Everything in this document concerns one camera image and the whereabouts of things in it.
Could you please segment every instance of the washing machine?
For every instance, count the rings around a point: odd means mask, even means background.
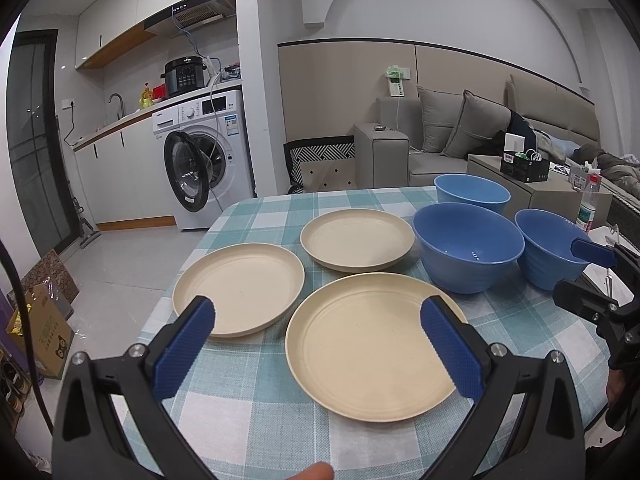
[[[227,207],[255,197],[241,91],[155,112],[153,126],[178,229],[208,229]]]

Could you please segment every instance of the glass door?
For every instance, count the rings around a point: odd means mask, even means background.
[[[197,213],[209,198],[209,181],[213,168],[184,132],[171,132],[164,141],[164,166],[174,195],[182,207]]]
[[[53,91],[57,30],[18,32],[9,62],[6,122],[15,189],[41,256],[61,253],[80,225],[66,178]]]

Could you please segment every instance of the screw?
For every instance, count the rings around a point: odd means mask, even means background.
[[[501,343],[494,343],[491,345],[491,353],[496,357],[504,357],[507,355],[507,347]]]
[[[87,355],[84,352],[76,352],[71,358],[71,362],[75,365],[81,365],[84,363],[84,360],[87,358]]]
[[[142,357],[145,354],[146,346],[140,343],[131,345],[129,347],[129,355],[131,357]]]
[[[552,350],[551,360],[556,364],[560,364],[561,362],[564,361],[564,356],[562,355],[562,352],[559,352],[558,350]]]

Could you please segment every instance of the bowl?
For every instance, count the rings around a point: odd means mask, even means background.
[[[511,200],[511,193],[506,188],[481,176],[450,173],[437,176],[433,183],[438,202],[463,202],[502,213]]]
[[[541,209],[522,209],[514,220],[525,239],[518,265],[535,286],[553,290],[560,280],[576,280],[589,265],[571,254],[576,238],[589,237],[566,218]]]
[[[487,290],[524,251],[513,223],[477,205],[431,204],[414,214],[412,225],[431,281],[459,294]]]

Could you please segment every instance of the coffee table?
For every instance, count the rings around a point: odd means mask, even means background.
[[[525,183],[512,176],[500,173],[500,157],[489,155],[469,155],[466,172],[482,176],[504,186],[511,193],[511,200],[502,213],[513,221],[514,215],[521,209],[544,209],[559,214],[571,222],[578,218],[582,192],[569,184],[566,176],[549,171],[546,182]],[[607,221],[613,194],[604,186],[600,187],[596,199],[596,215],[593,227],[603,226]]]
[[[345,276],[321,267],[305,253],[300,231],[307,222],[345,208],[379,209],[410,222],[417,209],[436,201],[434,187],[243,200],[226,209],[178,275],[215,249],[244,242],[280,245],[305,266],[305,284],[293,311],[314,290]],[[429,281],[417,245],[386,272]],[[165,323],[176,319],[172,290],[173,285],[144,325],[141,342],[149,342]],[[593,324],[556,307],[548,292],[527,283],[516,264],[489,290],[451,297],[487,342],[502,342],[514,354],[532,357],[562,351],[584,424],[604,407],[606,343]],[[284,353],[289,317],[250,336],[207,342],[178,394],[162,402],[195,452],[220,480],[279,480],[320,460],[334,466],[338,480],[420,478],[464,420],[470,401],[456,391],[427,413],[390,424],[367,424],[329,412],[313,402],[289,371]],[[126,406],[121,408],[124,414]],[[498,460],[515,416],[515,410],[508,410],[482,468]],[[140,463],[157,470],[130,413],[124,416],[124,428]]]

